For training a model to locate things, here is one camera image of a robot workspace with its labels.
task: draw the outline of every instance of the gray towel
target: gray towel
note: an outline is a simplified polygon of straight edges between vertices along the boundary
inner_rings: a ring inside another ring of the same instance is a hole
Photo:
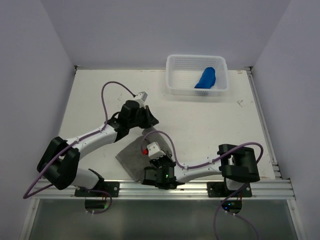
[[[145,136],[151,131],[155,131],[154,127],[144,129],[142,135]],[[129,176],[136,182],[141,182],[144,179],[144,168],[150,167],[150,158],[147,155],[141,153],[141,142],[143,136],[139,136],[136,140],[122,149],[115,158],[122,165],[123,169],[129,174]],[[170,157],[172,156],[172,151],[162,137],[160,133],[153,133],[146,138],[146,141],[143,143],[143,148],[147,148],[147,145],[153,142],[157,142],[166,154]]]

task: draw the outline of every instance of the blue cloth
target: blue cloth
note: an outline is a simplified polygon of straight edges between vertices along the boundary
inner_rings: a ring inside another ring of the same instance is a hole
[[[216,83],[216,71],[213,67],[207,67],[199,82],[195,85],[195,89],[210,89]]]

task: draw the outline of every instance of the purple cable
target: purple cable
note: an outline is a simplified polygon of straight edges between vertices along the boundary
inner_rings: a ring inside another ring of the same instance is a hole
[[[93,192],[93,193],[102,193],[102,194],[105,194],[107,195],[109,198],[110,198],[110,203],[109,203],[109,206],[108,207],[105,207],[103,210],[101,211],[91,211],[92,214],[102,214],[104,213],[105,211],[107,211],[110,207],[111,207],[111,204],[112,204],[112,197],[110,195],[110,193],[108,193],[107,191],[101,191],[101,190],[93,190],[93,189],[88,189],[88,188],[85,188],[83,187],[84,190],[88,191],[88,192]]]
[[[147,138],[149,135],[154,134],[154,133],[163,134],[163,135],[165,135],[165,136],[169,139],[169,141],[170,141],[170,143],[171,143],[171,146],[172,146],[172,151],[173,151],[175,163],[176,163],[180,168],[184,169],[185,166],[181,165],[181,164],[178,162],[178,158],[177,158],[177,153],[176,153],[176,148],[175,148],[174,142],[172,141],[171,137],[170,137],[167,133],[165,133],[165,132],[163,132],[163,131],[155,130],[155,131],[151,131],[151,132],[147,133],[147,134],[143,137],[142,142],[141,142],[141,146],[140,146],[141,152],[143,151],[143,142],[146,140],[146,138]],[[222,159],[222,158],[224,158],[224,157],[227,157],[228,155],[232,154],[234,151],[236,151],[236,150],[238,150],[238,149],[241,149],[241,148],[243,148],[243,147],[245,147],[245,146],[248,146],[248,145],[256,145],[256,146],[260,147],[260,155],[259,155],[259,157],[258,157],[257,160],[256,160],[256,163],[258,163],[258,162],[261,160],[262,155],[264,154],[264,148],[262,147],[262,145],[261,145],[260,143],[251,141],[251,142],[246,142],[246,143],[240,144],[240,145],[232,148],[231,150],[227,151],[226,153],[222,154],[221,156],[213,159],[212,162],[205,162],[205,163],[202,163],[202,164],[199,164],[199,165],[195,165],[195,166],[187,166],[186,169],[197,169],[197,168],[201,168],[201,167],[204,167],[204,166],[208,166],[208,165],[210,165],[210,164],[212,164],[212,163],[215,163],[215,162],[219,161],[220,159]],[[238,190],[234,191],[232,194],[230,194],[229,196],[227,196],[227,197],[220,203],[219,207],[216,209],[216,211],[215,211],[215,213],[214,213],[214,217],[213,217],[213,229],[214,229],[214,234],[215,234],[215,237],[216,237],[217,240],[220,240],[220,238],[219,238],[219,236],[218,236],[218,234],[217,234],[217,226],[216,226],[218,212],[219,212],[220,208],[222,207],[222,205],[223,205],[229,198],[231,198],[231,197],[235,196],[237,193],[239,193],[239,192],[243,189],[244,186],[245,186],[245,185],[242,185]],[[256,233],[256,235],[257,235],[258,240],[260,240],[260,235],[259,235],[256,227],[255,227],[249,220],[247,220],[245,217],[240,216],[240,215],[236,215],[236,216],[237,216],[238,218],[244,220],[244,221],[247,222],[248,224],[250,224],[250,225],[253,227],[253,229],[254,229],[254,231],[255,231],[255,233]]]
[[[102,106],[103,106],[103,110],[104,110],[104,115],[105,115],[105,122],[104,122],[104,125],[102,127],[101,130],[104,130],[106,127],[107,127],[107,124],[108,124],[108,113],[107,113],[107,108],[106,108],[106,104],[105,104],[105,98],[104,98],[104,90],[105,90],[105,87],[108,85],[108,84],[118,84],[122,87],[124,87],[133,97],[135,97],[136,95],[129,89],[127,88],[125,85],[123,85],[122,83],[120,82],[117,82],[117,81],[108,81],[106,82],[103,86],[102,86],[102,89],[101,89],[101,100],[102,100]],[[97,130],[97,131],[94,131],[94,132],[91,132],[91,133],[88,133],[87,135],[84,135],[82,137],[79,138],[79,142],[86,139],[86,138],[89,138],[95,134],[98,134],[100,133],[100,130]],[[75,144],[77,144],[78,142],[77,141],[74,141],[72,142],[71,144],[69,144],[66,148],[62,149],[57,155],[55,155],[49,162],[48,164],[42,169],[42,171],[40,172],[39,176],[31,183],[31,185],[28,187],[28,189],[26,190],[26,192],[24,193],[23,195],[23,199],[28,199],[30,198],[31,196],[47,189],[47,188],[50,188],[53,186],[53,184],[49,184],[47,186],[44,186],[32,193],[31,190],[35,187],[35,185],[37,184],[37,182],[41,179],[41,177],[44,175],[44,173],[47,171],[47,169],[54,163],[55,160],[57,160],[61,155],[63,155],[68,149],[70,149],[72,146],[74,146]]]
[[[211,162],[205,162],[205,163],[202,163],[202,164],[199,164],[199,165],[186,166],[185,167],[185,166],[183,166],[183,165],[181,165],[179,163],[178,158],[177,158],[177,153],[176,153],[176,148],[175,148],[174,142],[172,141],[171,137],[167,133],[165,133],[164,131],[155,130],[155,131],[151,131],[151,132],[147,133],[142,139],[142,143],[141,143],[141,146],[140,146],[141,152],[143,151],[143,142],[146,140],[146,138],[149,135],[155,134],[155,133],[163,134],[169,139],[169,141],[171,143],[171,146],[172,146],[172,151],[173,151],[173,156],[174,156],[175,163],[182,169],[184,169],[184,168],[185,169],[198,169],[198,168],[202,168],[202,167],[208,166],[208,165],[210,165],[212,163],[215,163],[215,162],[219,161],[220,159],[222,159],[224,157],[227,157],[228,155],[232,154],[234,151],[236,151],[238,149],[241,149],[241,148],[243,148],[245,146],[248,146],[248,145],[256,145],[256,146],[260,147],[261,151],[260,151],[260,155],[259,155],[259,157],[258,157],[258,159],[256,161],[257,163],[260,161],[260,159],[261,159],[261,157],[262,157],[262,155],[264,153],[264,148],[262,147],[262,145],[260,143],[251,141],[251,142],[246,142],[246,143],[240,144],[239,146],[236,146],[236,147],[232,148],[231,150],[227,151],[226,153],[222,154],[221,156],[213,159]]]

